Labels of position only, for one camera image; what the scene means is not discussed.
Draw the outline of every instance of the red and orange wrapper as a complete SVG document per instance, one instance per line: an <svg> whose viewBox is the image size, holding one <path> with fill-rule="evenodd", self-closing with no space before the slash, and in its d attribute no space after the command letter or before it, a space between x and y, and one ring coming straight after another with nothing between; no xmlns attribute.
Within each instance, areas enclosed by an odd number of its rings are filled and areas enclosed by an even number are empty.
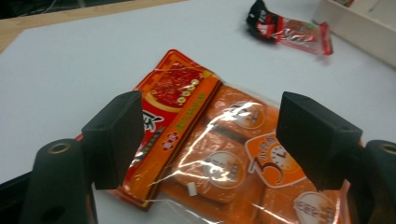
<svg viewBox="0 0 396 224"><path fill-rule="evenodd" d="M278 108L170 50L135 88L146 136L113 194L221 223L347 223L343 191L317 192L276 139Z"/></svg>
<svg viewBox="0 0 396 224"><path fill-rule="evenodd" d="M332 54L332 41L326 22L316 25L279 16L257 0L247 16L250 29L269 42L301 49L319 55Z"/></svg>

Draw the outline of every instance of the transparent plastic packaging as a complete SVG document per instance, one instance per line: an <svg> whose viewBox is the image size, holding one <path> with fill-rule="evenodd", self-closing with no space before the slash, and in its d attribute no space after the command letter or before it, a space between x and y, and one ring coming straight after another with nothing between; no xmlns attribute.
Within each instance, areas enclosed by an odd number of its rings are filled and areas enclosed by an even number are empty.
<svg viewBox="0 0 396 224"><path fill-rule="evenodd" d="M257 0L247 16L247 25L269 42L301 49L319 55L332 54L332 41L326 22L316 25L279 16Z"/></svg>
<svg viewBox="0 0 396 224"><path fill-rule="evenodd" d="M158 119L154 130L148 126L147 133L154 134L147 135L150 138L142 143L115 195L146 210L152 203L168 202L180 214L193 214L184 216L181 223L197 219L203 223L348 223L345 192L316 191L277 141L278 108L269 101L224 85L214 73L176 50L170 50L137 89L147 96L156 81L168 76L176 80L180 71L198 74L193 80L198 77L199 83L188 80L194 88L176 88L189 90L184 93L189 98L166 125L166 119ZM155 102L165 101L155 98ZM165 118L165 114L154 117ZM159 192L166 199L157 199Z"/></svg>

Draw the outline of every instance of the white tabletop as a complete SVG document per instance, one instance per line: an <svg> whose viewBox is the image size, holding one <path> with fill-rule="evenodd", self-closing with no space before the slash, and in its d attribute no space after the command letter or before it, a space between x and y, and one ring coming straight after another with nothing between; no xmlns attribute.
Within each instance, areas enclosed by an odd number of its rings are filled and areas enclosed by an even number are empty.
<svg viewBox="0 0 396 224"><path fill-rule="evenodd" d="M334 35L328 58L265 44L247 32L253 3L191 0L23 32L0 55L0 183L29 172L47 143L77 136L169 49L276 102L283 91L307 95L363 129L364 142L396 142L395 70ZM284 17L311 21L318 0L266 3ZM106 193L95 196L101 223L186 223L169 201L148 216Z"/></svg>

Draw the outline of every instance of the small red candy wrapper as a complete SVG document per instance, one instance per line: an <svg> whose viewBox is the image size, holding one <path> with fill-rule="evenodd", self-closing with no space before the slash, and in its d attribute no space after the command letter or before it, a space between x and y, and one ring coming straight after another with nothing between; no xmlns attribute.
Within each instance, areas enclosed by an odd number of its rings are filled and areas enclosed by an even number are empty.
<svg viewBox="0 0 396 224"><path fill-rule="evenodd" d="M268 10L262 0L257 0L251 7L247 25L269 42L279 42L315 54L332 54L332 41L326 22L316 25L279 16Z"/></svg>

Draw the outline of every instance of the white box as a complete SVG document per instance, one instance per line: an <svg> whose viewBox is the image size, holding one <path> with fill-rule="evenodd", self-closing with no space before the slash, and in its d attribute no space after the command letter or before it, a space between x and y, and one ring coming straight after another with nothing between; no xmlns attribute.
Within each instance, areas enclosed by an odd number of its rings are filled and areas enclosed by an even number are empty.
<svg viewBox="0 0 396 224"><path fill-rule="evenodd" d="M355 0L350 7L320 0L314 22L326 21L334 34L396 67L395 12L395 0Z"/></svg>

